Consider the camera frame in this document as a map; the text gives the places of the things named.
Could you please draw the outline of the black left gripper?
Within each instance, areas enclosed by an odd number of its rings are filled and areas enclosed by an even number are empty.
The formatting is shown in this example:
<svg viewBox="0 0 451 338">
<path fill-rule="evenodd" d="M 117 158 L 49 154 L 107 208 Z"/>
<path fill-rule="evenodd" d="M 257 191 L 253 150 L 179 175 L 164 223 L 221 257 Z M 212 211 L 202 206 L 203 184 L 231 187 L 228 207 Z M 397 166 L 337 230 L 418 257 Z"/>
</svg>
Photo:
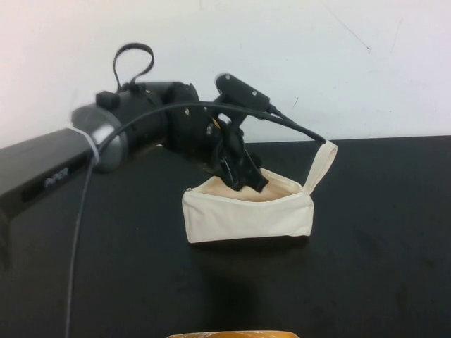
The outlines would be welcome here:
<svg viewBox="0 0 451 338">
<path fill-rule="evenodd" d="M 169 104 L 166 108 L 168 149 L 208 173 L 221 173 L 222 181 L 234 191 L 247 186 L 262 193 L 268 179 L 261 172 L 260 158 L 245 154 L 240 129 L 243 114 L 202 104 Z"/>
</svg>

